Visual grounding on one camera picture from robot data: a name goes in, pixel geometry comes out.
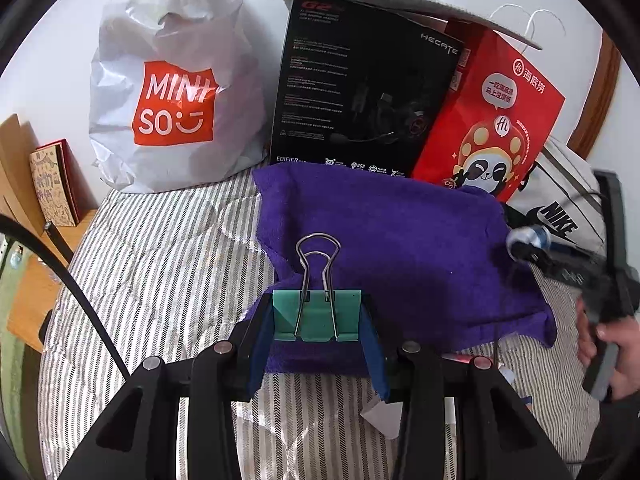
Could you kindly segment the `dark jacket sleeve forearm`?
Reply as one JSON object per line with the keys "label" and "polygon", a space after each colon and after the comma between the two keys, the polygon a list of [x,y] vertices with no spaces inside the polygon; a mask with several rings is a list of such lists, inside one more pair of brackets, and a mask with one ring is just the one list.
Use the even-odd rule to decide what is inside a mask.
{"label": "dark jacket sleeve forearm", "polygon": [[600,420],[577,478],[639,478],[638,393],[600,404]]}

